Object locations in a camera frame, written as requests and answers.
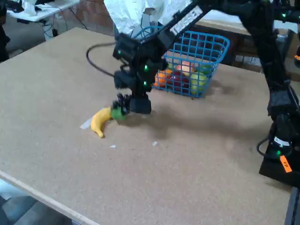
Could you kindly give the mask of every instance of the blue wire basket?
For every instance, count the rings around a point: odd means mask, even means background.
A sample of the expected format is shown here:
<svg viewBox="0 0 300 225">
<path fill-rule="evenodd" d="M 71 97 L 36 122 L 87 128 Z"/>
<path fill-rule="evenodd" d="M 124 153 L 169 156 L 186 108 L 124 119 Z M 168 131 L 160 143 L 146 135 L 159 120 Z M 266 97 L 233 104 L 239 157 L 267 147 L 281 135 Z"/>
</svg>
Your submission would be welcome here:
<svg viewBox="0 0 300 225">
<path fill-rule="evenodd" d="M 146 27 L 134 38 L 144 38 L 160 28 Z M 230 41 L 220 35 L 186 31 L 173 49 L 165 53 L 169 66 L 156 74 L 153 88 L 193 98 L 204 97 L 229 45 Z"/>
</svg>

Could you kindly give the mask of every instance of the orange sticker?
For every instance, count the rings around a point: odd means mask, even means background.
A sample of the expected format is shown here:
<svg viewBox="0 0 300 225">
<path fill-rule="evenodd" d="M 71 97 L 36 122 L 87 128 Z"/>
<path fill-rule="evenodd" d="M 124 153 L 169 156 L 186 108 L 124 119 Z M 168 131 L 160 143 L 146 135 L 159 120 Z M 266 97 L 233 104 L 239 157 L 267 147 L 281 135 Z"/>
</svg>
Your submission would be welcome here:
<svg viewBox="0 0 300 225">
<path fill-rule="evenodd" d="M 280 156 L 280 161 L 281 161 L 281 164 L 283 165 L 283 168 L 285 169 L 286 173 L 289 173 L 289 172 L 292 171 L 292 169 L 291 169 L 289 163 L 287 162 L 285 156 Z"/>
</svg>

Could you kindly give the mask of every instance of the green apple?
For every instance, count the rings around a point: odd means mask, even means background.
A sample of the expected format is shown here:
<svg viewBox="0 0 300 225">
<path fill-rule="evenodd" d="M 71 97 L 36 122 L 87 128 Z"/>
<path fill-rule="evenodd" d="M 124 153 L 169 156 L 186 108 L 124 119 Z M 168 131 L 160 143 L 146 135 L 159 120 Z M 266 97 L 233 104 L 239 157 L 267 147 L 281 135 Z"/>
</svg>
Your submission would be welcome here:
<svg viewBox="0 0 300 225">
<path fill-rule="evenodd" d="M 197 89 L 199 91 L 203 90 L 203 86 L 207 82 L 207 76 L 204 73 L 192 73 L 191 74 L 191 93 L 193 95 L 197 94 Z"/>
<path fill-rule="evenodd" d="M 213 67 L 212 67 L 212 65 L 204 64 L 204 65 L 201 65 L 200 67 L 196 68 L 195 71 L 196 72 L 199 71 L 200 73 L 208 75 L 213 72 Z"/>
</svg>

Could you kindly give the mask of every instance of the orange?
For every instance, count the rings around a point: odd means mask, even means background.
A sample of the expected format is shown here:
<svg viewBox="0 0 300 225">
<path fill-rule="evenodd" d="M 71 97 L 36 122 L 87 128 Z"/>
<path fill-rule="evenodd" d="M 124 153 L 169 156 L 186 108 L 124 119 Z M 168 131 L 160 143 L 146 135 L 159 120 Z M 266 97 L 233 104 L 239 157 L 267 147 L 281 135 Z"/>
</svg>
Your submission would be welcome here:
<svg viewBox="0 0 300 225">
<path fill-rule="evenodd" d="M 155 83 L 153 86 L 155 87 L 164 87 L 166 84 L 166 79 L 171 78 L 172 70 L 166 69 L 165 71 L 160 71 L 155 75 Z"/>
</svg>

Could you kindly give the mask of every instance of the banana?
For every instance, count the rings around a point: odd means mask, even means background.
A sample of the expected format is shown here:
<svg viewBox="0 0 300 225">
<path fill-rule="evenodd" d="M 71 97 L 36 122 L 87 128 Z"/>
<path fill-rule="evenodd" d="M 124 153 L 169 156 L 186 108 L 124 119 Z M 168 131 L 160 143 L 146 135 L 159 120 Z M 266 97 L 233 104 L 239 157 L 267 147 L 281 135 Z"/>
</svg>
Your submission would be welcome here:
<svg viewBox="0 0 300 225">
<path fill-rule="evenodd" d="M 108 121 L 111 118 L 111 108 L 103 108 L 93 116 L 92 121 L 90 123 L 90 128 L 92 129 L 92 131 L 97 133 L 99 137 L 103 138 L 104 135 L 103 131 L 101 130 L 102 126 L 106 121 Z"/>
</svg>

